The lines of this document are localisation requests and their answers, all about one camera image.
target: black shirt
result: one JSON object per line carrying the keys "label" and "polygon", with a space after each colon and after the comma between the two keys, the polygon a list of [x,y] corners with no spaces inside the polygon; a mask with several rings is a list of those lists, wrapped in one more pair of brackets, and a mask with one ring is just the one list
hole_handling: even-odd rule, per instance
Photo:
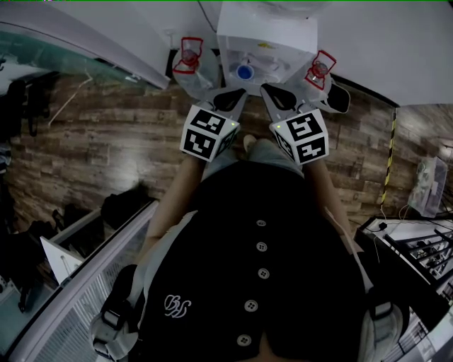
{"label": "black shirt", "polygon": [[240,361],[264,332],[277,356],[357,359],[360,271],[302,177],[238,162],[193,208],[149,288],[141,361]]}

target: yellow black striped cable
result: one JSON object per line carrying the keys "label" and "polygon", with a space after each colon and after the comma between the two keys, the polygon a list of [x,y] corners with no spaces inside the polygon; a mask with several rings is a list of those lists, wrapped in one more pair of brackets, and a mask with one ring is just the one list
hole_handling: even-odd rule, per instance
{"label": "yellow black striped cable", "polygon": [[390,181],[390,166],[391,166],[391,159],[393,156],[394,152],[394,139],[395,139],[395,127],[396,127],[396,109],[394,110],[393,113],[393,122],[391,123],[391,137],[390,137],[390,143],[389,143],[389,159],[387,161],[387,174],[385,177],[385,183],[384,183],[384,191],[382,192],[382,198],[381,198],[381,210],[382,206],[384,205],[385,201],[385,194],[387,191],[387,185],[389,184]]}

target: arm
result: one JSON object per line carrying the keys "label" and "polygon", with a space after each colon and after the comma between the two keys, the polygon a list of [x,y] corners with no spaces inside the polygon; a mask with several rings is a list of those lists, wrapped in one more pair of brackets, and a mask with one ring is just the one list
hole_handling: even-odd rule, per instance
{"label": "arm", "polygon": [[206,162],[199,158],[186,155],[178,173],[157,206],[149,222],[147,236],[137,261],[167,232],[167,230],[183,218],[187,213],[194,191],[200,184]]}
{"label": "arm", "polygon": [[[330,218],[328,217],[326,210],[324,209],[325,207],[327,207],[327,209],[332,213],[335,220],[345,229],[345,231],[352,239],[348,215],[346,214],[344,206],[341,204],[340,197],[338,197],[335,187],[333,186],[331,176],[328,174],[324,161],[315,160],[304,165],[304,175],[305,180],[313,190],[314,199],[321,215],[323,215],[327,220],[330,221]],[[336,224],[331,224],[337,230],[339,235],[344,235],[344,232]],[[349,244],[345,243],[345,246],[348,252],[352,254],[352,250],[350,249]],[[362,249],[356,243],[354,243],[354,246],[358,252],[362,251]]]}

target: backpack strap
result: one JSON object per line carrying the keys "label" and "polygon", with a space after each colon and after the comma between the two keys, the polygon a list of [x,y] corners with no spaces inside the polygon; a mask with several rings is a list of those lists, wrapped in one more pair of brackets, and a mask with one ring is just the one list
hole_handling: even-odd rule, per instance
{"label": "backpack strap", "polygon": [[344,235],[340,237],[343,242],[349,244],[365,287],[367,311],[362,321],[357,362],[380,362],[396,345],[401,336],[403,313],[390,301],[385,291],[373,285],[357,255],[351,237],[335,220],[332,213],[327,208],[325,210],[332,222],[343,231]]}
{"label": "backpack strap", "polygon": [[[178,225],[172,226],[165,236],[157,244],[153,245],[140,260],[134,271],[129,294],[126,294],[127,296],[122,294],[116,300],[107,300],[100,315],[93,319],[90,327],[91,340],[93,348],[99,356],[109,361],[127,361],[127,355],[139,341],[139,332],[130,332],[130,329],[131,327],[134,327],[134,330],[140,328],[149,298],[148,290],[157,273],[157,269],[170,250],[173,241],[196,213],[196,211],[192,211],[186,214]],[[121,280],[119,282],[119,284],[128,283],[130,283],[130,278],[127,281]],[[115,291],[116,284],[117,281],[115,281],[112,293]],[[145,298],[142,316],[137,325],[129,326],[128,321],[137,307],[137,301],[142,293]]]}

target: strap buckle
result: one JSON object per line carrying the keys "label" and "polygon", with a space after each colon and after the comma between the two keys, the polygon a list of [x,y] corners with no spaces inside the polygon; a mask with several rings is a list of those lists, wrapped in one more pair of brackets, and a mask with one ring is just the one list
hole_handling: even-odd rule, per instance
{"label": "strap buckle", "polygon": [[385,293],[380,293],[374,286],[367,294],[369,315],[373,320],[380,320],[391,314],[394,309],[393,303],[386,297]]}
{"label": "strap buckle", "polygon": [[94,351],[101,357],[108,359],[109,361],[114,361],[113,357],[108,353],[107,348],[105,345],[107,344],[106,341],[102,339],[95,338],[93,340],[93,348]]}
{"label": "strap buckle", "polygon": [[121,303],[111,305],[108,309],[102,313],[102,321],[115,331],[121,329],[125,321],[132,312],[132,307],[127,300],[123,300]]}

